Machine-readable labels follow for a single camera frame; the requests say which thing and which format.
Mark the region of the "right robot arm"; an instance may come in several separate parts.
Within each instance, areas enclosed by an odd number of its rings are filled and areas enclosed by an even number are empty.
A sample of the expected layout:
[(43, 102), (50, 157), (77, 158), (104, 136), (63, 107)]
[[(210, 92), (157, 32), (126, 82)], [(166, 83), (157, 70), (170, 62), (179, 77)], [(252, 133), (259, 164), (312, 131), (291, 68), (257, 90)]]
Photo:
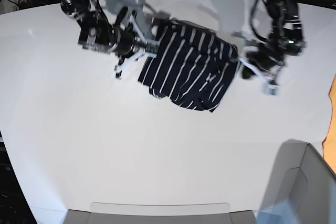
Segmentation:
[(80, 26), (78, 44), (83, 49), (116, 54), (116, 78), (120, 78), (122, 70), (140, 57), (156, 57), (157, 45), (145, 37), (136, 20), (137, 11), (124, 6), (111, 24), (99, 0), (60, 0), (60, 6)]

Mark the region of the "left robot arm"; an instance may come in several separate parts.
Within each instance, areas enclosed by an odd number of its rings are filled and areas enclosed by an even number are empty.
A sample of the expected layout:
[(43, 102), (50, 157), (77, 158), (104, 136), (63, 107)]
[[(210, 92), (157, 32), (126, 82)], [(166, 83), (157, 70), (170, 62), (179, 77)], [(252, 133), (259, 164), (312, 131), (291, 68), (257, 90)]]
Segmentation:
[(255, 0), (249, 15), (250, 28), (259, 40), (256, 43), (258, 50), (247, 52), (240, 60), (244, 65), (241, 75), (245, 80), (259, 76), (268, 85), (275, 86), (280, 71), (286, 66), (286, 58), (299, 56), (306, 42), (297, 0), (265, 1), (266, 11), (271, 18), (271, 31), (267, 38), (257, 32), (253, 22), (259, 1)]

